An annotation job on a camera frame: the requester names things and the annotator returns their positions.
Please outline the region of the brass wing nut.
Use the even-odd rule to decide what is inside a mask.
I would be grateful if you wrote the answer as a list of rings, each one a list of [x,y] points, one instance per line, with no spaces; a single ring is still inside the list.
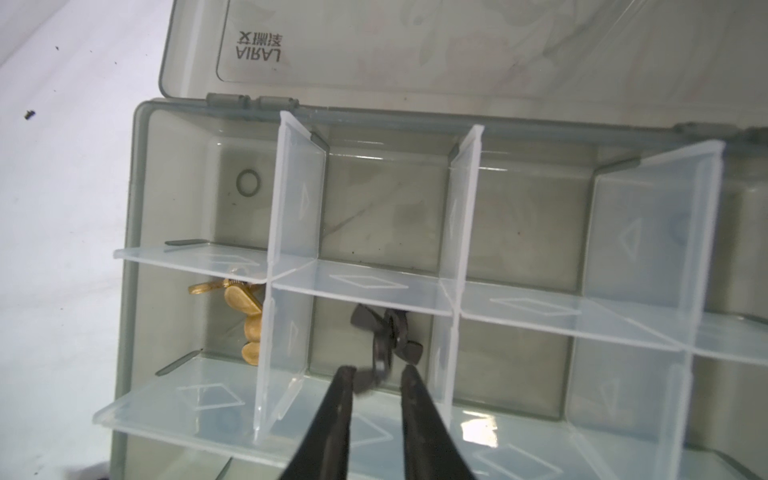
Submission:
[[[233,279],[217,279],[190,285],[187,290],[191,295],[199,295],[214,290],[224,291],[226,304],[245,315],[244,335],[246,343],[241,349],[243,360],[257,366],[260,359],[263,302],[257,297],[262,285]]]

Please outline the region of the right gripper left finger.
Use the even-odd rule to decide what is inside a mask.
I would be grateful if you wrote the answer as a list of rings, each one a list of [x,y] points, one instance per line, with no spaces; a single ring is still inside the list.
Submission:
[[[344,480],[348,474],[356,368],[337,369],[293,458],[280,479]]]

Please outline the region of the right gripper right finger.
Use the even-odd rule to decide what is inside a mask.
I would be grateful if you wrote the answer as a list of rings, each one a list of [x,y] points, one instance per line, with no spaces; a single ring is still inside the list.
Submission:
[[[474,479],[413,365],[404,368],[400,391],[405,478]]]

